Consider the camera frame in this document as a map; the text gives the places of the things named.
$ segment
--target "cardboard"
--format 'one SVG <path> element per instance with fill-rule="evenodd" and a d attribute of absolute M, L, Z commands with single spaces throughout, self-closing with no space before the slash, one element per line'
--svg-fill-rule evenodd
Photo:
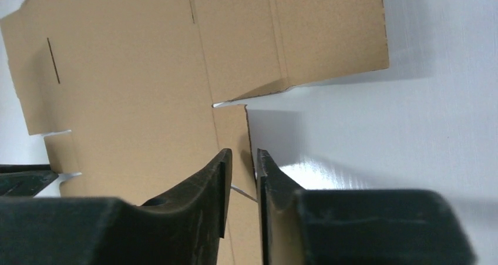
<path fill-rule="evenodd" d="M 65 196 L 141 204 L 234 152 L 255 196 L 244 106 L 226 100 L 388 66 L 382 0 L 26 0 L 1 21 L 30 134 Z M 232 192 L 218 263 L 261 262 L 257 204 Z"/>

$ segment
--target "brown cardboard sheet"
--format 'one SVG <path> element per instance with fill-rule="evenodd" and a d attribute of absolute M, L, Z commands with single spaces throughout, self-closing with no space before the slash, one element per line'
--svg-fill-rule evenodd
<path fill-rule="evenodd" d="M 382 0 L 26 0 L 0 21 L 30 134 L 66 196 L 141 204 L 234 153 L 255 196 L 244 106 L 213 103 L 388 66 Z M 220 264 L 260 262 L 257 204 L 232 192 Z"/>

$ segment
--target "folded cardboard tab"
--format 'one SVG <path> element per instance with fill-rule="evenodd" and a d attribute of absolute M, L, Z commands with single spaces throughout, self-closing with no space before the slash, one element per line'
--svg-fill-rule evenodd
<path fill-rule="evenodd" d="M 26 0 L 0 23 L 29 133 L 71 130 L 45 139 L 83 173 L 65 193 L 137 204 L 223 147 L 255 195 L 245 107 L 213 103 L 388 66 L 382 0 Z M 232 197 L 220 262 L 254 264 L 257 204 Z"/>

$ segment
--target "white surface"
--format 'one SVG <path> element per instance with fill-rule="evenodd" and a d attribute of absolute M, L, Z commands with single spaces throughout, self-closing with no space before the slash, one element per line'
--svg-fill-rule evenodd
<path fill-rule="evenodd" d="M 498 264 L 498 0 L 384 3 L 391 68 L 243 101 L 253 147 L 306 187 L 437 190 Z M 46 162 L 2 54 L 0 162 Z"/>

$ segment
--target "flattened cardboard box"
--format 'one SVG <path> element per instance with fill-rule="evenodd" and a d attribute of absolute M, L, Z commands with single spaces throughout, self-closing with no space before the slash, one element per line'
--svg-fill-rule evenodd
<path fill-rule="evenodd" d="M 1 21 L 30 134 L 66 196 L 141 204 L 234 152 L 255 195 L 246 112 L 212 104 L 383 69 L 382 0 L 26 0 Z M 232 192 L 218 263 L 261 262 L 257 204 Z"/>

